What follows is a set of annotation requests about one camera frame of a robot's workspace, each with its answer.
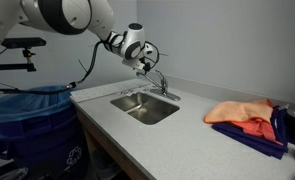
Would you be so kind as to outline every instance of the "white countertop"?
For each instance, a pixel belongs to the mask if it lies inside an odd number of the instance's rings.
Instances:
[[[76,106],[151,179],[293,180],[294,146],[282,160],[268,157],[211,128],[204,115],[218,101],[177,89],[180,109],[155,125],[145,125],[110,103],[112,94]]]

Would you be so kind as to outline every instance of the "orange cloth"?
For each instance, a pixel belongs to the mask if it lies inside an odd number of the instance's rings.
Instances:
[[[204,117],[204,122],[208,124],[229,122],[241,127],[246,134],[262,137],[282,145],[281,142],[276,141],[273,127],[270,124],[272,106],[268,99],[253,102],[226,101],[214,107]]]

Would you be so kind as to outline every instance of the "wall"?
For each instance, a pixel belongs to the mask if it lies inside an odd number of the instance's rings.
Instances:
[[[167,75],[295,103],[295,0],[138,0]]]
[[[114,10],[116,24],[114,31],[123,33],[128,24],[137,22],[136,0],[109,0]],[[41,37],[47,41],[45,47],[32,48],[37,55],[32,57],[37,72],[5,71],[0,72],[0,82],[19,88],[31,88],[46,85],[66,85],[80,80],[85,71],[78,63],[82,61],[88,67],[94,44],[98,38],[86,31],[81,35],[64,36],[43,32],[17,25],[8,37]],[[121,64],[121,58],[99,48],[95,69],[80,88],[92,87],[135,77],[135,72]],[[0,56],[0,63],[24,63],[21,50],[7,50]]]

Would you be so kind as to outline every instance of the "blue recycling bin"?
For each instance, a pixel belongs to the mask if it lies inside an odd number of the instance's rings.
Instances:
[[[61,86],[31,90],[55,91]],[[0,159],[13,159],[38,179],[64,174],[84,179],[88,149],[70,91],[56,95],[15,94],[0,98]]]

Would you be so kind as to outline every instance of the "stainless steel sink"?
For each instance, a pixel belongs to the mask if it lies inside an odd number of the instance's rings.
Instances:
[[[111,103],[138,121],[148,125],[156,124],[179,110],[178,106],[143,93],[122,97],[111,101]]]

